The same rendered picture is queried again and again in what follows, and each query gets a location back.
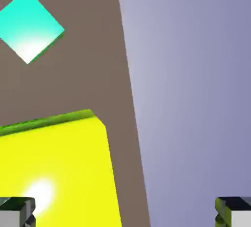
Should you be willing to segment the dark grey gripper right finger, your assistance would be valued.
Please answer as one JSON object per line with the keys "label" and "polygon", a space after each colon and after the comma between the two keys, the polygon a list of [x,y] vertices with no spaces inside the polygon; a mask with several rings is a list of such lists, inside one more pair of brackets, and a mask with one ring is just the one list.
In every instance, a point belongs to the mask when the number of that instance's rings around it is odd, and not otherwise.
{"label": "dark grey gripper right finger", "polygon": [[217,197],[215,227],[251,227],[251,197]]}

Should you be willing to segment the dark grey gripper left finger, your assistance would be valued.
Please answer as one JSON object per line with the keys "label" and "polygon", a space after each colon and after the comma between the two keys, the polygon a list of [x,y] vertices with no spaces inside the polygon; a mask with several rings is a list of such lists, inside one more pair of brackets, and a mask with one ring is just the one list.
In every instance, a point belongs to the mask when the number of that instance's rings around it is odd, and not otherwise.
{"label": "dark grey gripper left finger", "polygon": [[32,197],[0,197],[0,227],[36,227]]}

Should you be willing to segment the small cyan cube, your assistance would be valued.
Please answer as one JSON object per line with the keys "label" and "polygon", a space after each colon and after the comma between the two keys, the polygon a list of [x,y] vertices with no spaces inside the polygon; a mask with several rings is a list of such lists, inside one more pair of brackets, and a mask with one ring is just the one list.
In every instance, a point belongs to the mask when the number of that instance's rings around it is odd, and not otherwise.
{"label": "small cyan cube", "polygon": [[12,0],[0,11],[0,38],[26,64],[42,55],[64,31],[38,0]]}

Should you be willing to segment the large yellow box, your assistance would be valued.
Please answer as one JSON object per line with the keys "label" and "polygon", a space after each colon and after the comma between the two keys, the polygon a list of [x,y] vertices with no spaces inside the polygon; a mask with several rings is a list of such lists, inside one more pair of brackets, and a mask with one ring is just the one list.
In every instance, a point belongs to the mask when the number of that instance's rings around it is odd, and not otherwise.
{"label": "large yellow box", "polygon": [[0,197],[32,197],[36,227],[123,227],[106,128],[91,110],[0,126]]}

